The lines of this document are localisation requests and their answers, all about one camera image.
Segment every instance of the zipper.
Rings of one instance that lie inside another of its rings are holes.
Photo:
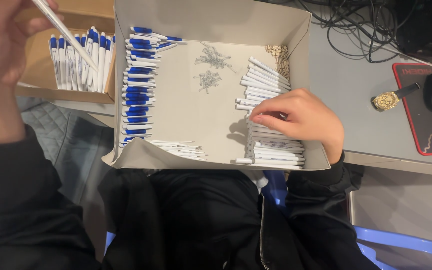
[[[269,270],[265,263],[263,257],[263,221],[265,220],[265,197],[262,197],[262,207],[261,207],[261,228],[259,230],[259,257],[261,258],[261,264],[264,269]]]

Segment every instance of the black pants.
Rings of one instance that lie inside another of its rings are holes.
[[[150,177],[169,269],[260,269],[260,202],[237,170],[164,170]]]

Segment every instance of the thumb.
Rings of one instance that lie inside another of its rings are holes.
[[[256,115],[253,117],[252,121],[256,124],[266,126],[271,130],[279,131],[286,136],[294,133],[294,123],[286,122],[271,115]]]

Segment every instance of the gold watch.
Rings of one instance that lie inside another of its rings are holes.
[[[375,109],[386,111],[396,107],[398,102],[403,97],[411,94],[418,89],[420,89],[420,85],[418,83],[413,83],[394,92],[381,93],[376,97],[373,97],[371,99],[371,102]]]

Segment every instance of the hand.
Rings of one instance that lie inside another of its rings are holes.
[[[341,157],[343,124],[330,108],[304,88],[262,101],[252,110],[249,120],[291,138],[321,141],[330,164],[337,163]]]
[[[47,2],[52,10],[58,9],[53,0]],[[14,94],[26,68],[25,45],[30,36],[53,27],[47,18],[15,22],[15,16],[30,7],[31,0],[0,0],[0,143],[26,135]]]

